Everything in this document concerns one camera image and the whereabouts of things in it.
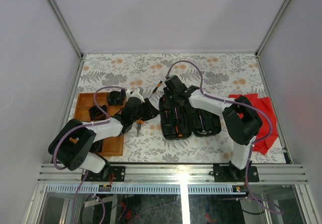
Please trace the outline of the black plastic tool case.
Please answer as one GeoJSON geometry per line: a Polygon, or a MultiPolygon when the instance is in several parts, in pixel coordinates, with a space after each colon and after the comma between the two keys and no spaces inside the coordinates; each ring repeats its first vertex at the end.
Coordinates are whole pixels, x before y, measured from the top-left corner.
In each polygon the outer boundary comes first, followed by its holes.
{"type": "Polygon", "coordinates": [[[192,134],[196,137],[214,136],[221,132],[220,117],[202,109],[193,108],[189,103],[184,107],[166,106],[166,87],[164,94],[159,99],[160,124],[163,136],[166,140],[187,139],[192,134]],[[165,110],[170,111],[170,119],[166,119],[165,110]],[[195,131],[195,127],[200,124],[199,115],[202,116],[204,128],[211,130],[211,135],[200,135],[195,131]],[[176,125],[180,128],[183,137],[178,137],[176,125]]]}

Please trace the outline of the large orange screwdriver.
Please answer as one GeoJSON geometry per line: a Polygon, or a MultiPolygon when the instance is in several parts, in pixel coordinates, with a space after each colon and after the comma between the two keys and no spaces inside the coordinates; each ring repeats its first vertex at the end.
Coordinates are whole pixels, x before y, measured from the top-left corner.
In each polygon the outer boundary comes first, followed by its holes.
{"type": "Polygon", "coordinates": [[[176,133],[178,137],[183,137],[182,132],[180,131],[180,128],[176,125],[176,133]]]}

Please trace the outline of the claw hammer black handle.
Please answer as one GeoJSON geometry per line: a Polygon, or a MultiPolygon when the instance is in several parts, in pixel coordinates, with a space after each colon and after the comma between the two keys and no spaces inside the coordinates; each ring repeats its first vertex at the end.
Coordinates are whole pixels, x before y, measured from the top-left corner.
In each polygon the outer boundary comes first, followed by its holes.
{"type": "Polygon", "coordinates": [[[211,130],[209,131],[205,130],[201,115],[199,115],[199,121],[200,121],[200,124],[197,127],[195,127],[195,131],[200,135],[211,135],[212,134],[211,130]]]}

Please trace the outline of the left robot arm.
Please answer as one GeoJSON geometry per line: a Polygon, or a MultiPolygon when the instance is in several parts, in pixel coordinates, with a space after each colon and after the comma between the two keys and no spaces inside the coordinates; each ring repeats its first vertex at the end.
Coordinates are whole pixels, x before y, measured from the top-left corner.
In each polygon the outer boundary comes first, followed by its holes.
{"type": "Polygon", "coordinates": [[[159,115],[148,98],[143,101],[130,97],[123,109],[106,120],[81,122],[70,120],[48,148],[56,169],[84,169],[91,171],[99,181],[109,178],[108,161],[90,152],[94,142],[127,133],[138,120],[148,121],[159,115]]]}

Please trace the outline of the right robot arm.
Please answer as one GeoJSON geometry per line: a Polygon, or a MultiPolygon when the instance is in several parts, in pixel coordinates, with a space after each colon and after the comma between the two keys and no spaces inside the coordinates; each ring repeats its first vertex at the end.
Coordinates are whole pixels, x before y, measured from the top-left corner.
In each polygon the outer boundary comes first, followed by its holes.
{"type": "Polygon", "coordinates": [[[235,181],[246,177],[251,142],[256,139],[263,125],[248,98],[221,98],[207,94],[200,87],[186,87],[177,76],[167,76],[165,85],[170,90],[174,103],[188,105],[223,118],[228,134],[234,142],[232,166],[229,168],[230,177],[235,181]]]}

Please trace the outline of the orange long-nose pliers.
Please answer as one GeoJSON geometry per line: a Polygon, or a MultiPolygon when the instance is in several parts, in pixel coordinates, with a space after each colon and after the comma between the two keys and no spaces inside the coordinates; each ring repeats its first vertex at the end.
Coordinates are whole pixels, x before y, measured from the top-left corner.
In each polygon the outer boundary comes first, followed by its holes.
{"type": "Polygon", "coordinates": [[[140,131],[141,131],[141,127],[144,124],[144,121],[139,119],[137,120],[137,128],[136,128],[136,135],[139,136],[140,131]]]}

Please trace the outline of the dark patterned rolled cloth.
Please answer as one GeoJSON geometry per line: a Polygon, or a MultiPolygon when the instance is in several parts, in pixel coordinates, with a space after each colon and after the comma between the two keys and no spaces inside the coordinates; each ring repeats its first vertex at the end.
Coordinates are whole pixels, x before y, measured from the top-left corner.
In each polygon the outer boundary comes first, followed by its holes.
{"type": "Polygon", "coordinates": [[[126,98],[126,91],[111,91],[107,94],[106,100],[109,106],[121,106],[126,98]]]}

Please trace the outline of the aluminium front rail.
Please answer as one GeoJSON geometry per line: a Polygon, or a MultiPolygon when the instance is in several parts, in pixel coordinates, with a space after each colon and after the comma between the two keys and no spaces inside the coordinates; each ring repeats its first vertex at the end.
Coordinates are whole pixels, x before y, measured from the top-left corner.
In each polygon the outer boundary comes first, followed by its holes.
{"type": "Polygon", "coordinates": [[[37,182],[48,192],[113,194],[179,194],[181,188],[191,194],[241,194],[245,181],[254,187],[308,184],[299,164],[254,164],[241,180],[228,176],[227,164],[113,164],[111,169],[110,177],[98,181],[94,176],[86,177],[83,170],[59,171],[52,164],[43,164],[37,182]]]}

